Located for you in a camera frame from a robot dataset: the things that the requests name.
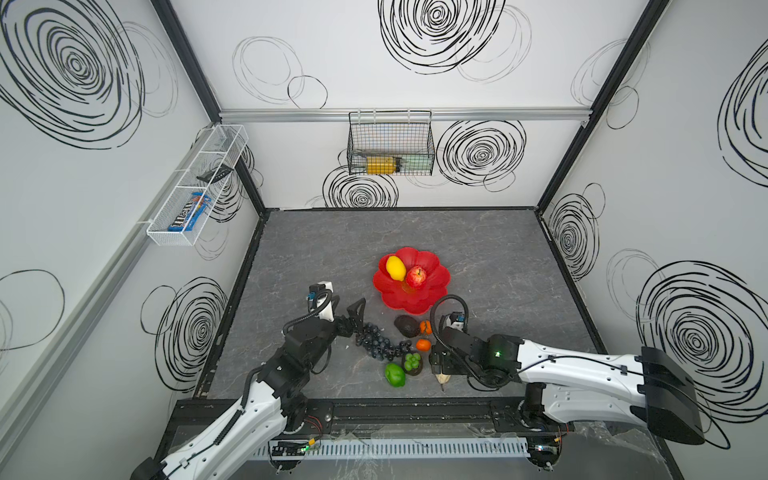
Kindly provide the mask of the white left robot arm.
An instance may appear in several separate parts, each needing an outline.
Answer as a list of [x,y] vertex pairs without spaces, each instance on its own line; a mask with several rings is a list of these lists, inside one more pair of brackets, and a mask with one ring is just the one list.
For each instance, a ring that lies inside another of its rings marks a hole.
[[304,316],[283,327],[284,344],[265,364],[249,371],[241,397],[205,430],[177,451],[158,460],[147,458],[132,479],[227,479],[256,451],[285,430],[299,428],[306,413],[302,389],[328,355],[336,338],[362,330],[366,300],[347,308],[345,315],[323,316],[334,307],[334,296],[322,300]]

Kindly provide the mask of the red fake apple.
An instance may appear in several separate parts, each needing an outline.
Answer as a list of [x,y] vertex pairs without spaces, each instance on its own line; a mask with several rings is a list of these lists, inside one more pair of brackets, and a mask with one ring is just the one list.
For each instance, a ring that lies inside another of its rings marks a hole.
[[424,285],[427,278],[427,271],[423,267],[416,265],[407,272],[405,282],[410,288],[419,289]]

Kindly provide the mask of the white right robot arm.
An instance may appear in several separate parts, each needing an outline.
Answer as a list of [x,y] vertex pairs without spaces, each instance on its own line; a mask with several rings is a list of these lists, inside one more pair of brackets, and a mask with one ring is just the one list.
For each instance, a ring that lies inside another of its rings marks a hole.
[[445,328],[429,363],[436,375],[463,375],[486,390],[524,385],[512,420],[529,430],[603,421],[639,425],[679,444],[705,442],[691,377],[656,348],[645,347],[638,355],[599,355],[511,335],[481,340]]

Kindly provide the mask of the yellow fake lemon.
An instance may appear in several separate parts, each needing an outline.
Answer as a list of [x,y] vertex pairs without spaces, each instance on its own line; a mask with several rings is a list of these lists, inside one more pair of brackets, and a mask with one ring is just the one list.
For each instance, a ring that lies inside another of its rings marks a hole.
[[396,255],[391,255],[387,258],[385,268],[390,278],[396,282],[404,281],[408,273],[406,265]]

